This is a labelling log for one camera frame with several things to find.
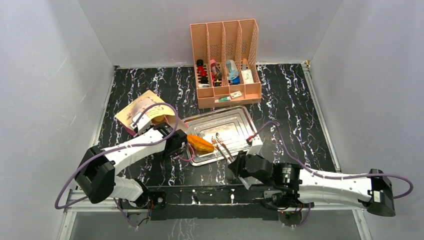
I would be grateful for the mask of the metal tongs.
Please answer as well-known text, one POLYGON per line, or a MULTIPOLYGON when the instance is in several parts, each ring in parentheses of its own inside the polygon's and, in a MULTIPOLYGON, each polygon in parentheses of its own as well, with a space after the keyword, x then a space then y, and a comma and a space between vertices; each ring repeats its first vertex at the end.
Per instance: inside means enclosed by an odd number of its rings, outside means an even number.
POLYGON ((220 134, 217 132, 215 136, 211 138, 213 146, 218 150, 218 152, 222 155, 222 157, 227 161, 228 164, 234 162, 235 158, 233 157, 230 150, 224 144, 220 134))

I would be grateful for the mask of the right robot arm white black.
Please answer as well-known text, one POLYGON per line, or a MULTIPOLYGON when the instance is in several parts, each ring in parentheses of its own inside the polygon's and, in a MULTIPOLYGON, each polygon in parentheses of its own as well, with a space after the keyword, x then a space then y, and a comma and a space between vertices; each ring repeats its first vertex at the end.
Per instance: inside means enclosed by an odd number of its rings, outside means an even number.
POLYGON ((242 182, 252 177, 271 187, 263 193, 270 209, 300 208, 315 203, 343 204, 363 208, 382 217, 396 215, 392 183, 379 169, 369 176, 307 170, 299 164, 272 163, 260 155, 240 151, 228 165, 242 182))

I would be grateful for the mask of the silver metal tray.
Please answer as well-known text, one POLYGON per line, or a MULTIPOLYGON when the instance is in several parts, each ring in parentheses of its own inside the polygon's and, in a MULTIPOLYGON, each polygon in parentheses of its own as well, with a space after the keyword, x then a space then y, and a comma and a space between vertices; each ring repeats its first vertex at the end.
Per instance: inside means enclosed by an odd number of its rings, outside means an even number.
MULTIPOLYGON (((238 152, 247 151, 249 145, 246 139, 253 136, 257 129, 248 109, 243 106, 226 107, 183 119, 187 124, 187 134, 196 135, 208 142, 219 133, 226 147, 236 157, 238 152)), ((211 153, 191 153, 187 151, 191 165, 199 167, 223 160, 223 156, 214 150, 211 153)))

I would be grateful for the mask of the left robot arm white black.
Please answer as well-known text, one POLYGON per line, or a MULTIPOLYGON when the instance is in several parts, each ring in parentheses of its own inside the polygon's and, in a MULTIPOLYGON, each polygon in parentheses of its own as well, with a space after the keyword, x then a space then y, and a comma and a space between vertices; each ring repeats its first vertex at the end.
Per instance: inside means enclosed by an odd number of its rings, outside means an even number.
POLYGON ((125 168, 148 156, 160 159, 180 154, 187 145, 187 134, 160 123, 144 134, 113 147, 89 148, 83 156, 74 177, 92 204, 107 198, 118 198, 144 208, 154 199, 153 192, 136 179, 118 176, 125 168))

